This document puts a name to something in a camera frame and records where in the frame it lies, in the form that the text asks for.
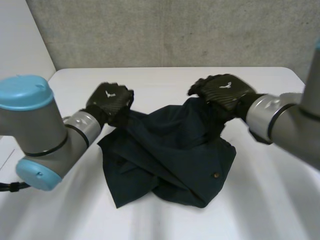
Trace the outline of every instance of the button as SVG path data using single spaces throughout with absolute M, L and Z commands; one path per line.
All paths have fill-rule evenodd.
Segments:
M 212 177 L 214 177 L 215 179 L 220 177 L 220 173 L 219 172 L 215 172 L 213 174 L 211 174 Z

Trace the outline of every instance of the concrete wall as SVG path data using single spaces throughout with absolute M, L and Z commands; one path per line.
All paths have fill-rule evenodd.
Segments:
M 282 66 L 304 80 L 319 0 L 27 0 L 57 70 Z

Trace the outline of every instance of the dark green cloth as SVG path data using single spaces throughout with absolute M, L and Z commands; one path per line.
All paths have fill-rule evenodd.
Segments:
M 220 138 L 223 128 L 201 98 L 150 114 L 131 111 L 126 128 L 116 128 L 98 143 L 116 207 L 149 191 L 170 202 L 207 206 L 236 156 L 236 149 Z

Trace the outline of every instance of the white table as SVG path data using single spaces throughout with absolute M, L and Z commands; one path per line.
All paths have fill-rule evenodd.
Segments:
M 133 89 L 132 109 L 150 113 L 183 104 L 198 78 L 225 73 L 241 77 L 259 93 L 279 95 L 304 88 L 282 67 L 64 69 L 49 84 L 62 116 L 81 109 L 101 82 Z M 111 130 L 104 127 L 100 138 Z M 152 193 L 116 209 L 95 142 L 53 191 L 0 193 L 0 239 L 319 239 L 319 173 L 275 145 L 255 142 L 238 119 L 227 123 L 222 137 L 236 147 L 237 155 L 222 191 L 204 209 L 166 202 Z M 0 182 L 17 180 L 15 165 L 22 152 L 10 137 L 0 140 L 0 150 L 0 166 L 6 161 Z

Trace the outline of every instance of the white wall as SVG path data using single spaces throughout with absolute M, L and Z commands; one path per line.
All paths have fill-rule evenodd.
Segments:
M 49 80 L 56 72 L 25 0 L 0 1 L 0 79 L 35 74 Z

